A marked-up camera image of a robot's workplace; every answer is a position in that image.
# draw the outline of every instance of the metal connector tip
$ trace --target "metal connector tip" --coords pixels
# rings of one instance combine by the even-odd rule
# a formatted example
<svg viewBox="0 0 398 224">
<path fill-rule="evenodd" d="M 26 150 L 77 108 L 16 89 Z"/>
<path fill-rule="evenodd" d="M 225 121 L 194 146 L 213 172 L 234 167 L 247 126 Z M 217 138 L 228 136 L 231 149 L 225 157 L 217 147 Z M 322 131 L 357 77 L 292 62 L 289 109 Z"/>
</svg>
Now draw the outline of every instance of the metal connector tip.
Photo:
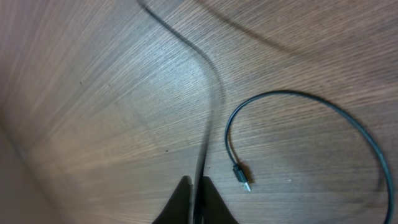
<svg viewBox="0 0 398 224">
<path fill-rule="evenodd" d="M 248 192 L 251 191 L 251 188 L 250 188 L 249 183 L 245 182 L 245 183 L 243 184 L 243 187 L 244 187 L 246 190 L 248 190 Z"/>
</svg>

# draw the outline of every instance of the wooden surface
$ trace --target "wooden surface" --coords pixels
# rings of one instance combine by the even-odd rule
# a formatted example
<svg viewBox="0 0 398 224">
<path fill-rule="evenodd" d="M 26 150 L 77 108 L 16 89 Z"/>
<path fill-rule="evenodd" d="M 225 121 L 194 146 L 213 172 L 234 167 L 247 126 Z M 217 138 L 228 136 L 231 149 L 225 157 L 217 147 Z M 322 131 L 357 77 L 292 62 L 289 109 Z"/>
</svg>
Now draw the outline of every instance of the wooden surface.
<svg viewBox="0 0 398 224">
<path fill-rule="evenodd" d="M 0 223 L 63 223 L 1 128 L 0 198 Z"/>
<path fill-rule="evenodd" d="M 231 136 L 251 193 L 222 135 L 246 98 L 307 91 L 369 128 L 398 185 L 397 1 L 149 6 L 221 73 L 226 106 L 205 172 L 240 223 L 382 222 L 377 162 L 328 108 L 273 96 L 240 112 Z M 65 223 L 155 219 L 181 176 L 195 174 L 208 72 L 134 1 L 0 1 L 1 122 Z"/>
</svg>

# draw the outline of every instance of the usb connector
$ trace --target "usb connector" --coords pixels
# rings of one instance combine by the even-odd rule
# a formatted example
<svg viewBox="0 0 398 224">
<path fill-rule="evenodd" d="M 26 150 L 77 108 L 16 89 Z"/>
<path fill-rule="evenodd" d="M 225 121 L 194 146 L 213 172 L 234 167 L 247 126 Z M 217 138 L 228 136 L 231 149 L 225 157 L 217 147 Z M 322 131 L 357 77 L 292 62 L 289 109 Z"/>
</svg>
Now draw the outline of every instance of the usb connector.
<svg viewBox="0 0 398 224">
<path fill-rule="evenodd" d="M 243 187 L 244 187 L 248 192 L 250 192 L 251 189 L 250 189 L 250 185 L 249 185 L 248 179 L 247 179 L 246 176 L 244 175 L 244 172 L 243 172 L 241 166 L 235 164 L 233 170 L 234 170 L 234 173 L 235 173 L 235 176 L 236 176 L 237 180 L 238 180 L 240 183 L 243 184 Z"/>
</svg>

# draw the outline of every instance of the cable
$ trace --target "cable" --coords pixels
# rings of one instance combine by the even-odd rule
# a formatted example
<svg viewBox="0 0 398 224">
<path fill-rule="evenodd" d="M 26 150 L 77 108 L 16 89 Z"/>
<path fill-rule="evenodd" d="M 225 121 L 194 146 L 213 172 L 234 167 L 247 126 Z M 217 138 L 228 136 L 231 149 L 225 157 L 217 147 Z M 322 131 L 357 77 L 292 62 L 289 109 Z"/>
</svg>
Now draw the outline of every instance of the cable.
<svg viewBox="0 0 398 224">
<path fill-rule="evenodd" d="M 311 100 L 315 100 L 319 103 L 322 103 L 328 107 L 330 107 L 331 109 L 335 110 L 337 113 L 339 113 L 340 115 L 342 115 L 342 117 L 344 117 L 345 119 L 347 119 L 348 122 L 350 122 L 362 135 L 363 137 L 368 141 L 369 145 L 371 145 L 371 147 L 374 149 L 374 152 L 377 155 L 377 158 L 379 159 L 380 165 L 384 171 L 384 177 L 386 178 L 386 182 L 387 182 L 387 191 L 388 191 L 388 209 L 387 209 L 387 214 L 386 214 L 386 218 L 384 219 L 384 224 L 390 224 L 392 221 L 392 215 L 394 213 L 394 183 L 392 180 L 392 176 L 389 170 L 389 167 L 387 165 L 387 161 L 383 156 L 383 153 L 381 151 L 381 148 L 377 145 L 376 141 L 372 138 L 372 136 L 368 133 L 368 131 L 356 120 L 354 119 L 351 115 L 349 115 L 347 112 L 345 112 L 343 109 L 341 109 L 340 107 L 336 106 L 335 104 L 324 100 L 323 98 L 320 98 L 318 96 L 314 96 L 308 93 L 304 93 L 304 92 L 300 92 L 300 91 L 292 91 L 292 90 L 276 90 L 276 91 L 268 91 L 265 93 L 261 93 L 259 95 L 256 95 L 248 100 L 246 100 L 245 102 L 241 103 L 231 114 L 231 116 L 229 117 L 228 122 L 226 123 L 226 127 L 225 127 L 225 134 L 224 134 L 224 143 L 225 143 L 225 149 L 226 152 L 229 155 L 229 158 L 231 159 L 233 165 L 234 165 L 234 173 L 236 174 L 236 178 L 238 179 L 238 181 L 242 182 L 245 181 L 245 184 L 247 183 L 247 178 L 246 176 L 244 176 L 242 169 L 240 168 L 239 164 L 236 163 L 236 161 L 234 160 L 232 153 L 231 153 L 231 149 L 229 146 L 229 129 L 231 127 L 231 123 L 233 122 L 233 119 L 235 118 L 235 116 L 237 115 L 237 113 L 244 108 L 246 105 L 248 105 L 249 103 L 261 99 L 263 97 L 266 96 L 272 96 L 272 95 L 294 95 L 294 96 L 301 96 L 304 98 L 308 98 Z"/>
<path fill-rule="evenodd" d="M 159 24 L 171 32 L 174 36 L 180 39 L 184 44 L 193 49 L 200 58 L 204 61 L 205 65 L 209 66 L 213 75 L 208 76 L 208 86 L 210 91 L 210 115 L 205 128 L 205 135 L 202 140 L 201 149 L 198 156 L 197 171 L 195 174 L 195 202 L 193 208 L 193 223 L 202 223 L 202 208 L 203 208 L 203 173 L 205 171 L 205 162 L 208 147 L 210 145 L 211 130 L 218 122 L 221 115 L 221 108 L 224 105 L 224 88 L 222 86 L 220 73 L 215 67 L 214 63 L 211 61 L 209 56 L 207 56 L 204 51 L 197 47 L 194 43 L 190 42 L 182 34 L 177 32 L 172 26 L 168 25 L 163 19 L 161 19 L 157 14 L 155 14 L 146 3 L 142 0 L 136 0 L 141 8 L 143 8 L 150 16 L 152 16 Z"/>
</svg>

